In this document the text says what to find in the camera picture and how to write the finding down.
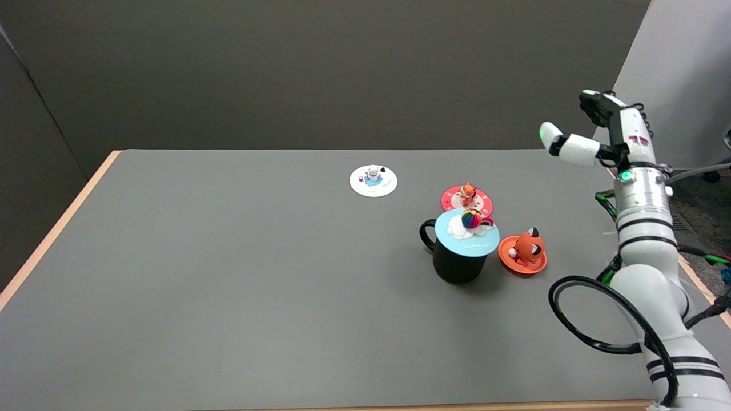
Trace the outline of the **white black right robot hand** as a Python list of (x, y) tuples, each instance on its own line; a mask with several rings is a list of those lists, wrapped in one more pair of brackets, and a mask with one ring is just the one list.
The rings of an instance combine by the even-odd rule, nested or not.
[(624, 170), (632, 164), (640, 167), (656, 166), (652, 144), (653, 134), (641, 103), (626, 104), (613, 91), (583, 90), (579, 95), (580, 109), (596, 127), (606, 128), (608, 144), (577, 134), (567, 134), (555, 124), (544, 122), (539, 137), (551, 156), (576, 166), (593, 166), (600, 162), (605, 167)]

